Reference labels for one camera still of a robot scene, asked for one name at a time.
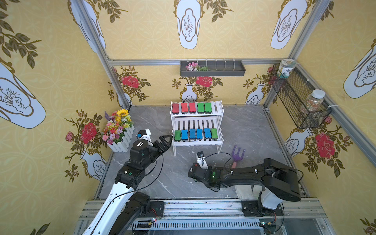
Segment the green eraser top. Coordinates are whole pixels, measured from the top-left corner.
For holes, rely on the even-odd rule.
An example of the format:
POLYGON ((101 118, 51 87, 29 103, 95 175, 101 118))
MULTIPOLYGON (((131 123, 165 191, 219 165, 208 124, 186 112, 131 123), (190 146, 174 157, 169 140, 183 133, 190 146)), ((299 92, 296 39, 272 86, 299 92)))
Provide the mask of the green eraser top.
POLYGON ((204 103, 204 112, 207 114, 212 113, 212 104, 210 102, 204 103))
POLYGON ((197 112, 198 112, 199 114, 205 112, 205 104, 204 104, 204 103, 198 103, 198 104, 197 104, 197 112))

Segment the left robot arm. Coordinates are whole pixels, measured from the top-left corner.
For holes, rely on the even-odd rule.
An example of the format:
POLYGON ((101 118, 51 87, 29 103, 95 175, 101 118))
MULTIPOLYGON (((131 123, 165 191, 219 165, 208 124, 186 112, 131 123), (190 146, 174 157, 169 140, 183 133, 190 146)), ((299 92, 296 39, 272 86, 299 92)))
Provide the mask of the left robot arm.
POLYGON ((140 139, 133 143, 129 160, 118 171, 112 189, 85 235, 123 235, 133 222, 150 210, 150 196, 137 188, 146 169, 163 156, 172 145, 173 136, 160 136, 151 142, 140 139))

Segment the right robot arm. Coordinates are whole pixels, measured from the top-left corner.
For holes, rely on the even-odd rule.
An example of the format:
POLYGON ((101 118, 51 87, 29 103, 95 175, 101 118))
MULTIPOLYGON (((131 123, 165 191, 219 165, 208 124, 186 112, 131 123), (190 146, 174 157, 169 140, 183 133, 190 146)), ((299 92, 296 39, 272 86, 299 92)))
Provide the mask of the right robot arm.
POLYGON ((297 170, 270 158, 265 158, 262 164, 256 166, 235 169, 211 166, 204 169, 194 163, 188 176, 214 192, 218 192, 221 187, 261 186, 265 190, 258 193, 257 200, 242 202, 245 216, 277 215, 284 201, 301 200, 297 170))

